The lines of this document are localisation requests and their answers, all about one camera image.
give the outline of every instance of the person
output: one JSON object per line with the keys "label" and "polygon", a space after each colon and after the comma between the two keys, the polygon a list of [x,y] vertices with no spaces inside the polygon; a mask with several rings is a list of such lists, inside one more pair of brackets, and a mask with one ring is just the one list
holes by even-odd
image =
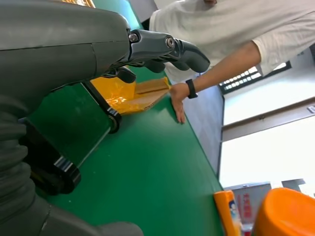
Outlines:
{"label": "person", "polygon": [[192,71],[167,65],[179,82],[170,90],[178,122],[183,100],[256,66],[262,76],[315,43],[315,0],[181,0],[154,12],[144,22],[151,31],[193,43],[211,67],[188,83]]}

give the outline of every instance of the white t-shirt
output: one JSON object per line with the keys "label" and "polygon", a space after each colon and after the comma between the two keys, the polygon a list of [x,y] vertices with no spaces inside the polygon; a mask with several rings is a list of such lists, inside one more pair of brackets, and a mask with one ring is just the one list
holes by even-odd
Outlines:
{"label": "white t-shirt", "polygon": [[[315,0],[181,0],[154,12],[150,30],[193,43],[211,66],[242,45],[254,41],[261,56],[258,66],[267,75],[315,43]],[[195,72],[166,66],[175,82]]]}

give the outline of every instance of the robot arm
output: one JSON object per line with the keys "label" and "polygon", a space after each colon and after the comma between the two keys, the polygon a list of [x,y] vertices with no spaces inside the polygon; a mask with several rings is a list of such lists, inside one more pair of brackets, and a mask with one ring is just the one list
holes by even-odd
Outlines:
{"label": "robot arm", "polygon": [[[187,42],[130,31],[116,13],[57,1],[2,0],[0,31],[0,232],[4,235],[103,235],[37,197],[29,167],[22,162],[27,149],[18,139],[26,128],[17,119],[36,110],[51,91],[116,76],[124,65],[154,72],[168,61],[196,72],[209,66]],[[130,75],[128,82],[134,80]]]}

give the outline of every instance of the orange lid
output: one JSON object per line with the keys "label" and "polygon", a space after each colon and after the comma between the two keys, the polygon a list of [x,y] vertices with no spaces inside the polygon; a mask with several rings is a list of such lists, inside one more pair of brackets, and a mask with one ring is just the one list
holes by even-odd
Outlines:
{"label": "orange lid", "polygon": [[287,188],[270,190],[253,231],[255,236],[314,236],[315,200]]}

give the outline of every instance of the hand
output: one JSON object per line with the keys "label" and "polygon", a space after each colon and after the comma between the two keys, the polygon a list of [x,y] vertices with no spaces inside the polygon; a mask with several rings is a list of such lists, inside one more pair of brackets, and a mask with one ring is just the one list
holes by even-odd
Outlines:
{"label": "hand", "polygon": [[187,84],[180,83],[173,85],[170,89],[171,105],[176,113],[179,123],[185,123],[183,100],[187,98],[190,92]]}

